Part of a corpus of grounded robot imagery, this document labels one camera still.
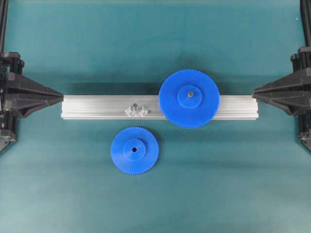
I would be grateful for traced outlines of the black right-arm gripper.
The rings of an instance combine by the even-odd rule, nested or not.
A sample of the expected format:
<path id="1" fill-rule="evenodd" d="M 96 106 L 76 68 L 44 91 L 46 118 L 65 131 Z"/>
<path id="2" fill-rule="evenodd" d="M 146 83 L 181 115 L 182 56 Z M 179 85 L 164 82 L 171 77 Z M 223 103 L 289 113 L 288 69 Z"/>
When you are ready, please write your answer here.
<path id="1" fill-rule="evenodd" d="M 298 138 L 302 145 L 310 151 L 311 111 L 307 110 L 304 112 L 302 107 L 287 103 L 280 98 L 272 98 L 268 95 L 268 93 L 273 92 L 294 92 L 303 90 L 304 71 L 298 70 L 311 67 L 311 47 L 301 47 L 296 54 L 291 56 L 291 62 L 293 65 L 293 73 L 254 89 L 252 97 L 284 111 L 289 116 L 298 116 Z"/>

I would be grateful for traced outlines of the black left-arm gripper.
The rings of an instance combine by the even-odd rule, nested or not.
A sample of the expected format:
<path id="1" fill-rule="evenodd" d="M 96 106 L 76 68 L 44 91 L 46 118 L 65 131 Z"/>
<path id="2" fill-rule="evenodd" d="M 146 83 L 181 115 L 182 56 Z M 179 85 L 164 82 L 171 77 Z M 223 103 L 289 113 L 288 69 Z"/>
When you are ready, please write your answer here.
<path id="1" fill-rule="evenodd" d="M 23 75 L 17 52 L 0 54 L 0 151 L 17 140 L 18 118 L 62 102 L 64 95 Z"/>

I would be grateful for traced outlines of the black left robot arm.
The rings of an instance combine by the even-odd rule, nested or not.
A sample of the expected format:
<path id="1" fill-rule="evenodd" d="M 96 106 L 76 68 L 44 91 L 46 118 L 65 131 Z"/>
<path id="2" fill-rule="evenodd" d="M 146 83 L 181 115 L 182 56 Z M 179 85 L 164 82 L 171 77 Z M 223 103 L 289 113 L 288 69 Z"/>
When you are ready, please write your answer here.
<path id="1" fill-rule="evenodd" d="M 0 151 L 17 141 L 18 120 L 60 103 L 64 95 L 23 76 L 18 52 L 5 52 L 7 0 L 0 2 Z"/>

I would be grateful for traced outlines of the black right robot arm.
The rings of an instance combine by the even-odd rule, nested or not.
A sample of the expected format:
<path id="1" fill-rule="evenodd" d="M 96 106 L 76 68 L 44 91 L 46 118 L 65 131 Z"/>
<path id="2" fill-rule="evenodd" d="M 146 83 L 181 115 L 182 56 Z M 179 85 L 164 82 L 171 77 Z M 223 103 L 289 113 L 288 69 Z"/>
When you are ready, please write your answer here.
<path id="1" fill-rule="evenodd" d="M 293 73 L 253 90 L 252 97 L 298 118 L 298 138 L 311 149 L 311 2 L 300 1 L 305 46 L 290 57 Z"/>

